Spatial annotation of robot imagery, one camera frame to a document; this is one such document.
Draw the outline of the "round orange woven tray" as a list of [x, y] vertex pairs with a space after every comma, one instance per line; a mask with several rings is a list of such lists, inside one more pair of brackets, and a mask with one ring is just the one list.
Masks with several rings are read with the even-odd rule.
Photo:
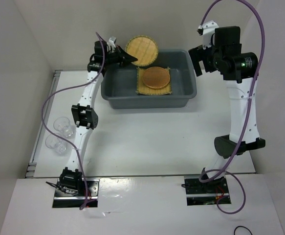
[[169, 69], [151, 67], [144, 71], [142, 81], [145, 86], [152, 89], [162, 89], [170, 83]]

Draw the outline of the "round green-rimmed bamboo tray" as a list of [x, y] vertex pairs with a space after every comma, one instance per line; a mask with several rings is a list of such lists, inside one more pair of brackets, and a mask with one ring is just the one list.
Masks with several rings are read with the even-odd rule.
[[157, 59], [159, 53], [156, 42], [144, 35], [131, 38], [126, 44], [125, 51], [137, 59], [132, 64], [138, 67], [151, 65]]

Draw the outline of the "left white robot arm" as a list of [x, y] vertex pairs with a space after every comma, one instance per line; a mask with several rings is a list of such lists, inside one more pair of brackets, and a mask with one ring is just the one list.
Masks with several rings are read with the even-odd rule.
[[135, 61], [135, 57], [127, 54], [116, 44], [115, 37], [110, 37], [107, 42], [95, 42], [94, 54], [88, 63], [87, 85], [78, 103], [71, 106], [76, 126], [74, 146], [58, 182], [59, 187], [66, 189], [71, 195], [88, 192], [88, 185], [83, 181], [82, 162], [90, 135], [98, 125], [99, 119], [94, 110], [94, 103], [107, 67], [113, 64], [124, 67]]

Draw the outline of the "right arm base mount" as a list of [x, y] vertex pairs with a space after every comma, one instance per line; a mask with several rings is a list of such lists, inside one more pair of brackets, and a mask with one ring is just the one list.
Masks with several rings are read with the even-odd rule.
[[188, 206], [231, 204], [227, 180], [221, 177], [208, 183], [201, 183], [198, 176], [184, 176], [181, 187], [185, 189]]

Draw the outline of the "clear glass bowl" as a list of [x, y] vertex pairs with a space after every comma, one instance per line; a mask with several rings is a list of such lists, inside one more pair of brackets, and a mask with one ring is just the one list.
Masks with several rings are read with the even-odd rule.
[[53, 123], [53, 127], [65, 138], [72, 138], [75, 134], [75, 127], [70, 123], [67, 117], [57, 118]]

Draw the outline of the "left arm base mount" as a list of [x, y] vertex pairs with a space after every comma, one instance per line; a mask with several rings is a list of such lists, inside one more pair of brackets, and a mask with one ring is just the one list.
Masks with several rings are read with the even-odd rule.
[[[70, 189], [67, 187], [61, 187], [59, 181], [57, 183], [45, 182], [49, 186], [53, 187], [53, 208], [80, 208], [85, 202], [86, 190], [84, 183], [81, 183], [82, 189]], [[88, 185], [88, 199], [86, 208], [98, 207], [98, 194], [99, 194], [99, 179], [87, 178]]]

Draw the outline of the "square bamboo mat tray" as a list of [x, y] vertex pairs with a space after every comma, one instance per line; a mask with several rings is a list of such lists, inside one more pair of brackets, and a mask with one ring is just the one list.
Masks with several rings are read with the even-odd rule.
[[137, 87], [136, 93], [141, 95], [168, 95], [172, 94], [171, 83], [169, 83], [166, 87], [161, 89], [152, 89], [147, 87], [142, 80], [143, 74], [146, 69], [141, 67], [137, 67]]

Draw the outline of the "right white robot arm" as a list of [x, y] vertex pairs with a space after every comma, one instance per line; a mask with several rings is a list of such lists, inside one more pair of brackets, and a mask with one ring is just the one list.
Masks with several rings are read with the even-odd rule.
[[196, 76], [203, 71], [218, 71], [225, 82], [230, 99], [231, 127], [228, 135], [214, 139], [217, 152], [212, 164], [202, 170], [199, 184], [204, 192], [212, 192], [224, 179], [222, 168], [228, 167], [232, 156], [265, 147], [259, 135], [256, 120], [255, 53], [243, 53], [238, 26], [220, 27], [209, 21], [198, 28], [202, 44], [189, 50]]

